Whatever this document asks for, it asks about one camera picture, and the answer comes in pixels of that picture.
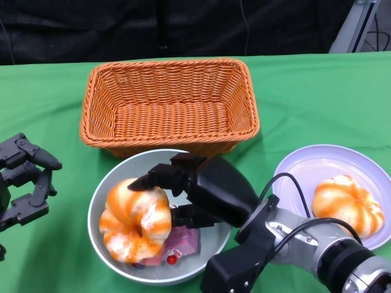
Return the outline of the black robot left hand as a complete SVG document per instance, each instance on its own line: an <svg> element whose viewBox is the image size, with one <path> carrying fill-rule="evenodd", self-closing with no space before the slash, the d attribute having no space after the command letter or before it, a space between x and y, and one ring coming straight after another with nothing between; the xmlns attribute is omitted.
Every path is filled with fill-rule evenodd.
<svg viewBox="0 0 391 293"><path fill-rule="evenodd" d="M1 142L1 231L26 225L49 212L47 198L57 195L53 171L62 163L51 153L31 143L22 132ZM11 199L10 186L34 184L31 194Z"/></svg>

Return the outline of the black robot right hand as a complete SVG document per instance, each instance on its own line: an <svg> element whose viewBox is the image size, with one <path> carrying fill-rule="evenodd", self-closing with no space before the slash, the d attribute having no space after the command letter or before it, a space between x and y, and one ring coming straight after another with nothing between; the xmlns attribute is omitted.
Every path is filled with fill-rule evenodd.
<svg viewBox="0 0 391 293"><path fill-rule="evenodd" d="M132 191L154 187L168 189L174 197L187 194L190 203L171 210L173 226L204 228L225 222L239 228L258 206L250 182L220 156L179 153L128 186Z"/></svg>

